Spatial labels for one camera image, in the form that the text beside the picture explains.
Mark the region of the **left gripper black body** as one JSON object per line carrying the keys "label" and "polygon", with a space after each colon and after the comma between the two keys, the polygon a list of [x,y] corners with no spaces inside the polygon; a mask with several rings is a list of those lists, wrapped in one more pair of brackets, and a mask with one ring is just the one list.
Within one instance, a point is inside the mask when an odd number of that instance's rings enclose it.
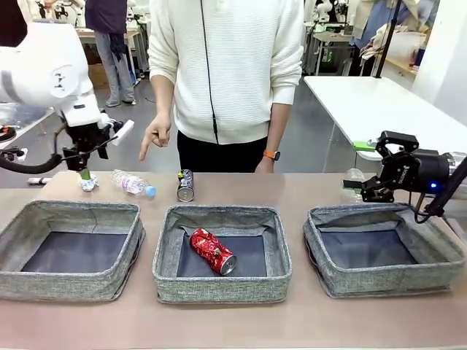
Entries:
{"label": "left gripper black body", "polygon": [[108,160],[107,143],[109,142],[109,126],[99,128],[97,123],[76,127],[65,127],[72,140],[71,147],[64,147],[63,156],[69,170],[79,170],[79,162],[88,159],[97,151],[101,159]]}

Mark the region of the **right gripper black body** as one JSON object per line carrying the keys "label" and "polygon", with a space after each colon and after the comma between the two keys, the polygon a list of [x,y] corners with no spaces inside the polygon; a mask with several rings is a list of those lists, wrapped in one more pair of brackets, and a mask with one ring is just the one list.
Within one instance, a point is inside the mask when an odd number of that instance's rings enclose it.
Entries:
{"label": "right gripper black body", "polygon": [[441,192],[450,176],[449,156],[437,151],[416,149],[397,157],[393,183],[408,192]]}

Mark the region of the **person's right hand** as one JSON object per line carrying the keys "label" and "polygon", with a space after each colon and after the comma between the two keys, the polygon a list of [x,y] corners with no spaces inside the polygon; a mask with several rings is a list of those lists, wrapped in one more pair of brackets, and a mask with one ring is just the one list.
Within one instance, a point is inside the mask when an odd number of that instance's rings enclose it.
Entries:
{"label": "person's right hand", "polygon": [[147,126],[142,139],[139,160],[143,161],[151,144],[157,147],[167,147],[171,132],[171,118],[168,112],[158,112]]}

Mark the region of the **person's left hand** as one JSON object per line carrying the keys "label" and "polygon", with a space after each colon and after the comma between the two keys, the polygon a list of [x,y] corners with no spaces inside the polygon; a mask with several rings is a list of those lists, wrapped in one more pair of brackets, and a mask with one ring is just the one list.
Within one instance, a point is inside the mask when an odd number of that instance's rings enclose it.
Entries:
{"label": "person's left hand", "polygon": [[255,169],[257,174],[272,174],[274,173],[274,161],[266,156],[263,156]]}

